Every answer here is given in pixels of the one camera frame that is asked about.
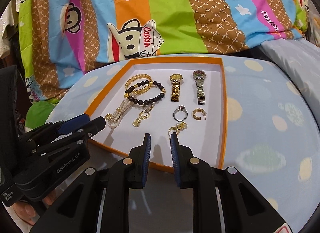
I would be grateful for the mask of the person's left hand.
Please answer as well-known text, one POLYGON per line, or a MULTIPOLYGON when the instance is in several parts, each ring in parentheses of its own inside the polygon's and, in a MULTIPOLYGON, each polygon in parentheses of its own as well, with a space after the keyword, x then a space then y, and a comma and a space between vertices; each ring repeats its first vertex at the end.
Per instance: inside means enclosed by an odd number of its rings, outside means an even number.
MULTIPOLYGON (((42 202, 45 204, 46 207, 48 207, 51 206, 55 200, 56 191, 53 190, 48 196, 46 196, 42 200, 42 202)), ((21 220, 32 226, 35 224, 35 217, 37 215, 37 212, 31 205, 24 202, 16 202, 12 205, 12 208, 21 220)))

